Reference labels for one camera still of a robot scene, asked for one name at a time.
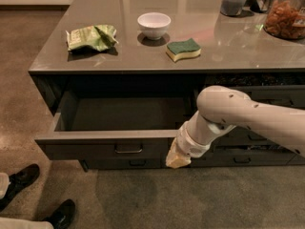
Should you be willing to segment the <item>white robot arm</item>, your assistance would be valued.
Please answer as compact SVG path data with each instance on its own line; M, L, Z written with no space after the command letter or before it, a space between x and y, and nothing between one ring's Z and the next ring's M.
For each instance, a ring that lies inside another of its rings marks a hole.
M305 156L305 111L251 100L241 91L210 86L196 99L197 112L184 122L166 156L180 168L203 156L212 143L236 127L248 129Z

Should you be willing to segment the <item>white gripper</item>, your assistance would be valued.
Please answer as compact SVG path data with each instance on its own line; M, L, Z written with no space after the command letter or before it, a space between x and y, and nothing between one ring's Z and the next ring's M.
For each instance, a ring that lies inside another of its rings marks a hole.
M166 166L173 169L185 167L191 163L191 157L203 156L210 147L210 144L202 145L192 140L187 131L187 123L184 123L166 156Z

